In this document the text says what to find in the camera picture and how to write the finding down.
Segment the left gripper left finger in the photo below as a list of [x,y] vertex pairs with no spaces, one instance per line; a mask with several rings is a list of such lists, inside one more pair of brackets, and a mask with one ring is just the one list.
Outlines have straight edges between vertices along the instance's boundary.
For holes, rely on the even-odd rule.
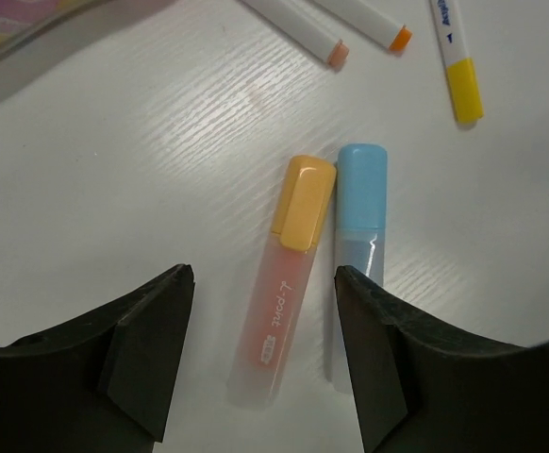
[[164,439],[191,316],[177,266],[0,346],[0,452],[150,452]]

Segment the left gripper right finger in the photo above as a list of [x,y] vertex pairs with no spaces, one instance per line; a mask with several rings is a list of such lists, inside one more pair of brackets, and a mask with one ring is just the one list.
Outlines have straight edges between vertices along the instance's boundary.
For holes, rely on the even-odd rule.
[[549,341],[452,326],[350,266],[337,305],[368,452],[549,452]]

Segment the orange pink glue stick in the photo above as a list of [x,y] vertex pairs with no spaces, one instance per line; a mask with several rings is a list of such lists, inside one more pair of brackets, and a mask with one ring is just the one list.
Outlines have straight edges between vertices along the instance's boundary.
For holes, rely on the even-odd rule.
[[263,409],[278,394],[336,175],[317,157],[289,162],[229,375],[238,407]]

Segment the yellow white pen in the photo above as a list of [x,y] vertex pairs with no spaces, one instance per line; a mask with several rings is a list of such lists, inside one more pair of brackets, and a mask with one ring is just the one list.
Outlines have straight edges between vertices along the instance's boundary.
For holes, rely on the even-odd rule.
[[456,120],[464,125],[475,123],[483,117],[484,110],[458,2],[432,0],[429,4]]

